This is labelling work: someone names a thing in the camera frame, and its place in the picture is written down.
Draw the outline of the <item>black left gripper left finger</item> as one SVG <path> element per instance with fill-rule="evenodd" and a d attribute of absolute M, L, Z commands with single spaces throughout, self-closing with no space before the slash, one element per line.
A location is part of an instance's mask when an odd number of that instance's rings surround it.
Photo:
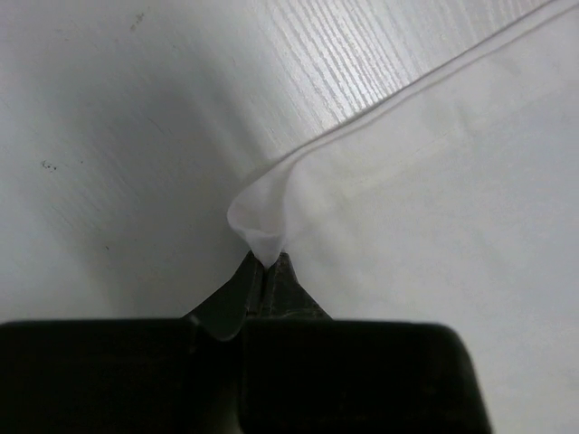
<path fill-rule="evenodd" d="M 216 340 L 231 340 L 261 298 L 265 268 L 248 252 L 233 276 L 185 315 Z"/>

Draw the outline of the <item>white SpongeBob print t-shirt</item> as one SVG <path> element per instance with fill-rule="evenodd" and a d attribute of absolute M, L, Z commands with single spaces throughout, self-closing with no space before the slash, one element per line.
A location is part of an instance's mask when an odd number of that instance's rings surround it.
<path fill-rule="evenodd" d="M 578 4 L 552 1 L 243 190 L 328 313 L 440 322 L 498 433 L 578 430 Z"/>

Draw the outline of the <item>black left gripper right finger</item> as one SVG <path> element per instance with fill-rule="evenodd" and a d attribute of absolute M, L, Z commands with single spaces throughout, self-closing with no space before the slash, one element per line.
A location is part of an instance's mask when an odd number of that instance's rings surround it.
<path fill-rule="evenodd" d="M 261 317 L 331 319 L 331 316 L 300 285 L 290 255 L 286 252 L 282 252 L 264 273 Z"/>

